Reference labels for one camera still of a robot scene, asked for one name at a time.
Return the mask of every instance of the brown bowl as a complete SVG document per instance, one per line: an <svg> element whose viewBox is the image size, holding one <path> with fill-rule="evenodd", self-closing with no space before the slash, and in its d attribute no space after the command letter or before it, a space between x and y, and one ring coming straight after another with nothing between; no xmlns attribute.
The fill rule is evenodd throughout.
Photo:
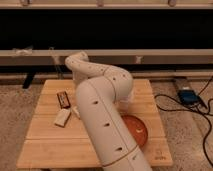
<svg viewBox="0 0 213 171"><path fill-rule="evenodd" d="M121 117L139 147L142 148L148 140L148 130L144 122L132 115L123 115Z"/></svg>

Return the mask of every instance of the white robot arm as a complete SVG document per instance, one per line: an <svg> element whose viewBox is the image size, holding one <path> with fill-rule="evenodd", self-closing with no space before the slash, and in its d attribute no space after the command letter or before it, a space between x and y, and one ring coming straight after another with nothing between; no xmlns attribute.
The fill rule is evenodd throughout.
<svg viewBox="0 0 213 171"><path fill-rule="evenodd" d="M77 107L105 171L151 171L114 106L132 90L132 76L119 67L88 62L84 52L66 58L73 71Z"/></svg>

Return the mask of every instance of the floor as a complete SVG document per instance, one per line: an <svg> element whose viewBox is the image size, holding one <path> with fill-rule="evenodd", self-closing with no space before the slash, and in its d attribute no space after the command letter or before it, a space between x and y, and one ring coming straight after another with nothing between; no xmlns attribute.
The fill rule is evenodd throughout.
<svg viewBox="0 0 213 171"><path fill-rule="evenodd" d="M29 89L22 89L22 76L0 75L0 171L16 171L24 137L39 98L44 77L34 80ZM206 80L194 80L192 87L198 92ZM176 98L175 87L170 81L152 81L154 94L166 93ZM202 94L207 100L213 96L213 83ZM157 101L164 108L178 108L168 99ZM202 151L202 138L207 131L206 121L189 112L160 111L174 165L155 167L154 171L209 171L211 170ZM213 133L207 143L213 160Z"/></svg>

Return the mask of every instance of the small white block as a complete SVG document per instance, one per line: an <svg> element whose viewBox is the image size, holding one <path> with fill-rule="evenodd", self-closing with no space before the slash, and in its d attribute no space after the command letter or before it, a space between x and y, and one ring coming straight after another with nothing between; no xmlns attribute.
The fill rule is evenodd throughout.
<svg viewBox="0 0 213 171"><path fill-rule="evenodd" d="M78 119L81 119L77 106L73 106L71 108L71 111L72 111L73 114L75 114L77 116Z"/></svg>
<svg viewBox="0 0 213 171"><path fill-rule="evenodd" d="M70 114L70 109L61 109L55 118L54 124L64 127Z"/></svg>
<svg viewBox="0 0 213 171"><path fill-rule="evenodd" d="M122 111L127 111L129 109L129 105L134 99L134 90L125 98L119 101L118 108Z"/></svg>

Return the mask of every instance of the wooden surface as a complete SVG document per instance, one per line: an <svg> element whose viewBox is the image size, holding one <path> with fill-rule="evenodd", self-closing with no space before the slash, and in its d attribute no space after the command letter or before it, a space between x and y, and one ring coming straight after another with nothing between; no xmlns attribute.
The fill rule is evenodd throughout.
<svg viewBox="0 0 213 171"><path fill-rule="evenodd" d="M131 8L131 9L212 9L213 0L172 0L175 6L170 7L169 0L33 0L23 6L20 0L0 0L0 8L61 8L61 9L96 9Z"/></svg>
<svg viewBox="0 0 213 171"><path fill-rule="evenodd" d="M82 121L72 115L65 128L53 124L60 105L56 93L67 91L75 104L71 80L47 80L32 118L17 168L100 167ZM142 119L149 132L142 149L152 166L172 165L160 115L148 80L134 80L134 99L128 114Z"/></svg>

